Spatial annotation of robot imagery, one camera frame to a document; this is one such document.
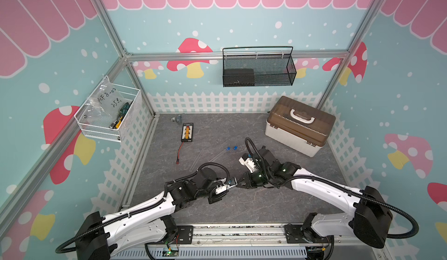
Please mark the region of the clear test tube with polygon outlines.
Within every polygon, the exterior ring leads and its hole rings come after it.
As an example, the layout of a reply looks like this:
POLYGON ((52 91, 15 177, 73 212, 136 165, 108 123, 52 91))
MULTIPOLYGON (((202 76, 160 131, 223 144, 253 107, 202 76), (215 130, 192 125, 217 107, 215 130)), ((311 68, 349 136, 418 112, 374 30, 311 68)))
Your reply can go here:
POLYGON ((218 159, 218 158, 220 158, 223 154, 225 154, 226 152, 228 152, 227 150, 226 150, 227 148, 225 148, 223 151, 221 151, 219 154, 217 154, 216 156, 214 156, 211 160, 209 160, 209 162, 216 162, 216 160, 218 159))
POLYGON ((189 169, 191 172, 194 171, 194 170, 196 170, 196 165, 197 165, 198 161, 201 159, 203 151, 204 151, 204 150, 202 149, 202 150, 199 152, 199 154, 196 156, 196 158, 195 158, 193 164, 191 165, 191 167, 190 167, 190 169, 189 169))

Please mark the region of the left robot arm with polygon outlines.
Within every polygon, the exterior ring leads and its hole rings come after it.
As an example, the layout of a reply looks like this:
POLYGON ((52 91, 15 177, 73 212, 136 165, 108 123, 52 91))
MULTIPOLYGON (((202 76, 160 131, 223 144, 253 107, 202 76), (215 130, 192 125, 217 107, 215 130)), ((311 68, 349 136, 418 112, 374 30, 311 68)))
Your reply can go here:
POLYGON ((141 243, 170 243, 178 234, 173 213, 204 197, 209 204, 219 202, 236 185, 225 166, 204 163, 191 175, 165 182, 160 194, 143 203, 106 216, 90 214, 76 235, 55 252, 76 253, 79 260, 109 260, 141 243))

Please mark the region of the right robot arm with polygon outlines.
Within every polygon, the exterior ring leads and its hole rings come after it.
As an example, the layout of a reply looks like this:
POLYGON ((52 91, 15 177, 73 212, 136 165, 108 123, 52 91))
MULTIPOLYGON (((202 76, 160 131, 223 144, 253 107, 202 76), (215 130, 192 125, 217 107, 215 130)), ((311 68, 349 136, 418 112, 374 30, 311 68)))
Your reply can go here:
POLYGON ((248 171, 241 178, 240 188, 286 187, 317 197, 342 211, 331 215, 308 214, 301 227, 306 238, 352 236, 370 247, 384 248, 387 239, 408 239, 418 234, 418 222, 407 212, 386 203, 377 189, 335 183, 298 164, 280 163, 265 147, 257 149, 249 137, 244 142, 248 154, 240 162, 248 171))

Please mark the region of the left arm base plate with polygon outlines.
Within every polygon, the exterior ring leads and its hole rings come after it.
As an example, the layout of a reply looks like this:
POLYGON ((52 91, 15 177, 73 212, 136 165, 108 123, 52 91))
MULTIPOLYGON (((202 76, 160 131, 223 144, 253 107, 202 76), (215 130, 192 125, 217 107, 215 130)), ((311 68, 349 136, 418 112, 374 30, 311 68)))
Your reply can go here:
POLYGON ((193 226, 176 226, 165 230, 165 236, 156 244, 192 244, 193 226))

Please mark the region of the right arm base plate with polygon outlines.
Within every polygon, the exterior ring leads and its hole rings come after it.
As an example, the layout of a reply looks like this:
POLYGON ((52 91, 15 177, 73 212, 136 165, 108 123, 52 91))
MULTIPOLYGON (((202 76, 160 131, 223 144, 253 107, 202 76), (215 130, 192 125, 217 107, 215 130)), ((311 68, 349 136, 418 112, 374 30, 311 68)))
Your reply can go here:
POLYGON ((331 244, 331 237, 321 237, 310 227, 289 223, 284 231, 288 244, 331 244))

